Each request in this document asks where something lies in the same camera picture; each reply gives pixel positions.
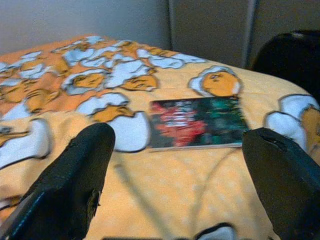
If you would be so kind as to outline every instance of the cartoon print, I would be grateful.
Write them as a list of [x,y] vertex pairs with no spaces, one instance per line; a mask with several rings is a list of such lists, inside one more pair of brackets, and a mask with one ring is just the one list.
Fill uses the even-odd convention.
[[71,74],[70,67],[68,66],[66,60],[63,57],[61,57],[53,65],[49,66],[48,72],[54,73],[57,77],[68,77]]
[[242,83],[229,67],[212,66],[192,78],[188,86],[204,97],[231,97],[240,92]]
[[58,47],[52,50],[52,53],[56,54],[65,54],[69,50],[79,49],[81,51],[86,51],[91,45],[98,44],[99,42],[103,42],[104,39],[100,36],[87,36],[83,39],[79,39],[77,41],[72,42],[69,45]]
[[0,77],[9,78],[18,72],[22,79],[38,79],[50,70],[40,57],[42,51],[27,53],[13,64],[0,62]]
[[[75,41],[67,46],[56,48],[51,52],[56,54],[62,54],[68,66],[74,67],[78,62],[92,56],[95,53],[94,45],[102,41],[104,41],[104,39],[100,36],[87,36],[86,38]],[[89,65],[88,67],[99,66],[96,66],[93,63],[87,63],[87,65]]]
[[105,93],[101,97],[90,97],[77,107],[76,112],[108,123],[115,132],[116,151],[137,152],[149,143],[150,125],[147,115],[143,111],[130,110],[128,103],[121,93]]
[[9,121],[20,118],[30,117],[32,114],[38,114],[44,106],[59,96],[59,91],[49,91],[46,89],[36,89],[29,92],[23,101],[15,105],[8,111],[1,120]]
[[22,198],[22,195],[14,195],[0,199],[0,225],[10,216]]
[[108,72],[102,68],[71,74],[61,84],[69,95],[84,94],[87,91],[101,91],[108,78]]
[[0,83],[0,99],[9,103],[20,103],[34,83],[34,80],[9,78]]
[[134,60],[139,59],[137,50],[140,44],[131,40],[118,41],[114,46],[120,47],[121,53],[126,57],[132,57]]
[[13,108],[10,109],[3,117],[1,118],[2,121],[10,121],[15,119],[22,119],[30,117],[31,113],[28,111],[25,100],[20,102],[19,104],[15,105]]
[[63,57],[69,66],[74,67],[81,60],[90,57],[94,52],[95,50],[93,48],[89,48],[84,51],[82,49],[75,48],[67,51]]
[[292,139],[307,151],[307,138],[302,117],[306,117],[304,113],[310,107],[319,110],[317,101],[311,95],[293,94],[281,98],[279,105],[280,111],[270,112],[265,117],[265,127]]
[[25,98],[25,105],[32,114],[40,113],[45,105],[59,96],[59,91],[36,89],[28,93]]
[[127,90],[152,91],[158,87],[155,71],[141,60],[120,62],[113,67],[105,88],[122,87]]
[[141,48],[137,50],[139,58],[147,58],[151,65],[162,69],[179,69],[185,64],[206,62],[203,58],[182,53],[166,56],[168,53],[169,51],[163,51],[160,48],[153,48],[150,51]]
[[19,75],[22,79],[38,79],[50,71],[51,68],[45,66],[41,54],[42,51],[31,52],[21,56],[21,60],[14,63],[20,67]]
[[319,110],[313,106],[308,107],[301,116],[301,125],[306,132],[306,144],[309,155],[315,160],[320,160]]
[[87,68],[97,68],[101,66],[108,59],[112,58],[119,49],[114,46],[107,46],[104,48],[97,49],[91,56],[87,59],[81,61],[81,64]]
[[0,132],[0,169],[16,162],[47,156],[52,147],[50,128],[44,119],[33,119],[26,132]]
[[219,223],[198,233],[195,240],[237,240],[236,230],[229,223]]
[[111,60],[106,61],[104,63],[104,66],[107,69],[112,69],[115,65],[117,65],[120,62],[130,62],[134,61],[135,59],[131,56],[124,56],[122,53],[116,53]]
[[2,78],[10,78],[17,71],[18,67],[13,65],[9,65],[5,62],[0,62],[0,77]]

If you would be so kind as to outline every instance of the black chair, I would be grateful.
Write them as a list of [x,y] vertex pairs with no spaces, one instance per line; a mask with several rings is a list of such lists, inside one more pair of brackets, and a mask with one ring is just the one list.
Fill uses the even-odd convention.
[[252,70],[295,83],[320,102],[320,30],[275,36],[262,47]]

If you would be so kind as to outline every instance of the book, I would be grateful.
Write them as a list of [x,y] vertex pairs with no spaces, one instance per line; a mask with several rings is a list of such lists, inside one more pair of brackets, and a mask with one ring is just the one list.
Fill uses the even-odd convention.
[[249,127],[236,97],[150,103],[151,151],[241,147]]

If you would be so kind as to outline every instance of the cartoon face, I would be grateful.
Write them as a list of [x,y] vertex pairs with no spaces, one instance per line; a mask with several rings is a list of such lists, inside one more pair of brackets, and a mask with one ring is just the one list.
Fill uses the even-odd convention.
[[173,55],[175,55],[175,52],[170,52],[168,50],[163,50],[159,47],[153,47],[151,49],[148,50],[148,52],[152,55],[159,55],[159,56],[166,56],[166,57],[171,57]]
[[150,141],[150,123],[144,112],[136,111],[132,117],[118,116],[109,121],[108,125],[115,133],[115,151],[141,151]]
[[16,85],[0,86],[0,96],[9,103],[19,103],[24,99],[28,88],[34,83],[34,80],[26,80]]
[[158,87],[158,84],[154,76],[143,75],[125,81],[121,87],[127,90],[152,91]]
[[135,53],[138,48],[139,44],[134,41],[125,41],[121,46],[121,49],[124,53]]
[[240,83],[236,76],[226,71],[209,72],[202,81],[203,89],[218,97],[236,95],[239,92]]
[[42,63],[43,63],[43,61],[41,59],[37,59],[34,61],[26,61],[21,65],[20,70],[21,71],[32,70],[37,65],[42,64]]
[[61,58],[55,65],[51,66],[51,69],[58,75],[68,77],[70,75],[70,69],[66,61]]
[[22,138],[28,135],[28,131],[26,132],[14,132],[14,133],[0,133],[0,148],[5,144],[6,141],[16,138]]
[[36,114],[39,113],[47,103],[54,100],[59,95],[59,91],[50,92],[46,89],[37,89],[31,91],[26,96],[26,107],[30,113]]
[[126,106],[109,105],[106,109],[92,115],[93,120],[106,123],[118,116],[133,117],[135,113]]
[[0,71],[0,77],[2,78],[10,78],[17,71],[17,67],[7,67],[5,70]]
[[86,42],[86,41],[82,41],[76,45],[74,45],[72,48],[73,49],[79,49],[81,51],[86,51],[88,48],[90,47],[90,43]]
[[112,59],[112,57],[114,55],[116,55],[118,53],[118,51],[105,51],[104,53],[102,53],[101,55],[106,57],[107,59]]
[[320,112],[307,108],[301,116],[301,124],[306,131],[307,150],[311,157],[320,155]]
[[14,195],[0,200],[0,205],[6,205],[2,210],[0,210],[0,223],[3,223],[13,213],[21,198],[22,195]]
[[47,156],[52,146],[50,132],[46,120],[35,118],[24,132],[4,133],[2,138],[6,138],[6,142],[0,147],[0,170],[22,160]]
[[108,41],[99,41],[91,45],[91,47],[94,49],[103,49],[108,46],[110,46],[110,43]]
[[78,75],[73,79],[73,85],[75,87],[82,87],[82,88],[97,88],[104,79],[105,79],[105,76],[102,73]]

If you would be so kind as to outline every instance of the red and green book cover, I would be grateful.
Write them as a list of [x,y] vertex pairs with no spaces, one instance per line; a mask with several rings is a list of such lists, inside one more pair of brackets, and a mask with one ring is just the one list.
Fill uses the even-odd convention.
[[150,120],[153,151],[241,147],[249,130],[235,97],[152,101]]

